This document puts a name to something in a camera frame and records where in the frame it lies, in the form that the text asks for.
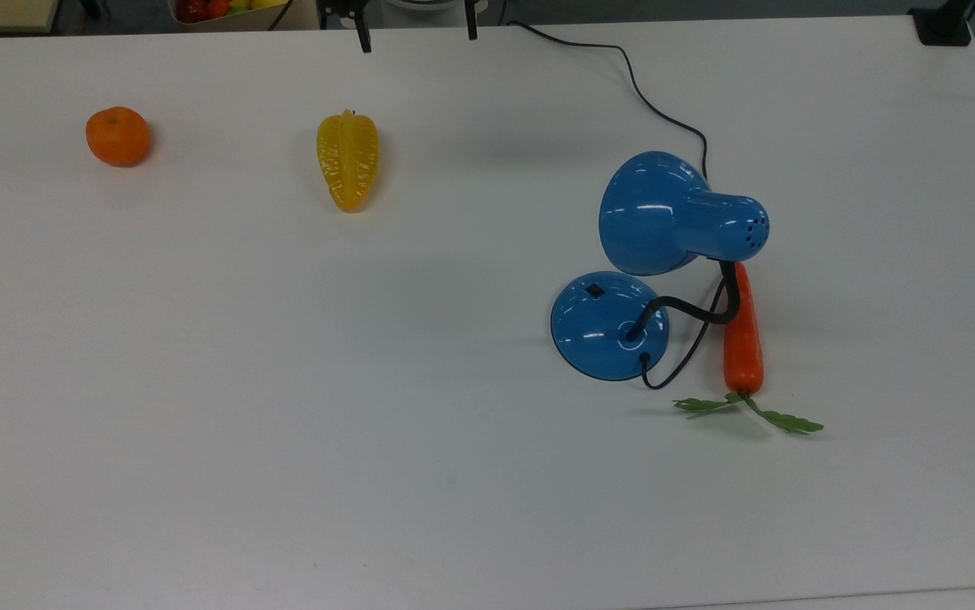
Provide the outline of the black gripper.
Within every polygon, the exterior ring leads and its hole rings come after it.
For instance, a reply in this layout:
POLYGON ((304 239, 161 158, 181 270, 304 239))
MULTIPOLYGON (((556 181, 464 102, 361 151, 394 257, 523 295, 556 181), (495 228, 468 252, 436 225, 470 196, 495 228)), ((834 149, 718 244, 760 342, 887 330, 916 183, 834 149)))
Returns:
MULTIPOLYGON (((366 20, 366 7, 370 1, 317 1, 320 13, 336 14, 341 17, 356 16, 356 32, 360 47, 363 53, 370 53, 372 47, 370 31, 366 20)), ((477 34, 477 14, 482 12, 482 1, 383 1, 394 5, 396 8, 403 8, 409 11, 438 11, 453 10, 463 11, 465 14, 465 25, 467 25, 468 39, 476 40, 477 34)))

